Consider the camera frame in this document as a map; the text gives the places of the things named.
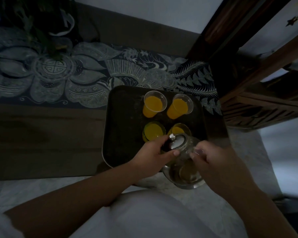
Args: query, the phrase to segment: hand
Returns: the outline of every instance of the hand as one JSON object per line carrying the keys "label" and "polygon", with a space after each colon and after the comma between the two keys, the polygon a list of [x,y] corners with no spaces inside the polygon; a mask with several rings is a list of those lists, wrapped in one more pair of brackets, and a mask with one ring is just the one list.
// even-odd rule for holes
{"label": "hand", "polygon": [[191,153],[199,173],[207,185],[225,200],[246,190],[258,191],[250,171],[230,146],[222,149],[208,141],[201,141],[196,148],[203,154]]}
{"label": "hand", "polygon": [[178,150],[171,150],[160,154],[161,146],[167,141],[168,136],[161,136],[143,145],[135,157],[129,162],[136,167],[140,179],[155,175],[169,161],[180,154]]}

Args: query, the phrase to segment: person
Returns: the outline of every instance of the person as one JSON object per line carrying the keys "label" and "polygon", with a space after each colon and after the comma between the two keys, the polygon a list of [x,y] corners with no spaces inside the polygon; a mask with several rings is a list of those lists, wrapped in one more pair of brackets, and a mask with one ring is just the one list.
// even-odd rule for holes
{"label": "person", "polygon": [[[179,155],[178,150],[160,154],[167,139],[145,143],[126,164],[0,214],[0,237],[217,237],[170,196],[151,190],[121,195]],[[232,147],[202,141],[197,148],[204,155],[190,155],[201,176],[236,210],[249,237],[298,238]]]}

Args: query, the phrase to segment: silver lid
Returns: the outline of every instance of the silver lid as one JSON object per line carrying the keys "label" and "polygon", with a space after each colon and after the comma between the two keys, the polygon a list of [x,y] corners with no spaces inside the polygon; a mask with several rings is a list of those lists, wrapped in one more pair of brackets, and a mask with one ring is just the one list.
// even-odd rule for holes
{"label": "silver lid", "polygon": [[186,137],[184,135],[170,134],[169,138],[170,138],[170,140],[172,140],[172,142],[170,143],[170,146],[169,146],[170,149],[178,148],[182,144],[184,144],[184,142],[186,141]]}

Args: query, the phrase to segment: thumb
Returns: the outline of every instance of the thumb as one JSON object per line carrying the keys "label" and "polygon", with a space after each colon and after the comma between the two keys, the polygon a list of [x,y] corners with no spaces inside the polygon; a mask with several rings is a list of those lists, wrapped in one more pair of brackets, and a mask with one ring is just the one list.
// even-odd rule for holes
{"label": "thumb", "polygon": [[209,164],[201,156],[195,153],[190,153],[190,157],[200,172],[208,170]]}
{"label": "thumb", "polygon": [[166,163],[173,160],[176,156],[180,154],[180,151],[178,150],[171,150],[169,152],[166,152],[165,154],[160,155],[160,158],[165,160]]}

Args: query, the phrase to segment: forearm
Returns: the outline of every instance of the forearm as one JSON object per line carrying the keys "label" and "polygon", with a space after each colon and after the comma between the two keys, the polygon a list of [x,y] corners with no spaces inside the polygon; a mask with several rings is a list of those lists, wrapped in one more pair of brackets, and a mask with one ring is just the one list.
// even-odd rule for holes
{"label": "forearm", "polygon": [[245,224],[250,238],[298,238],[273,201],[261,190],[237,191],[227,199]]}
{"label": "forearm", "polygon": [[130,163],[55,190],[7,212],[28,237],[68,237],[101,207],[139,180]]}

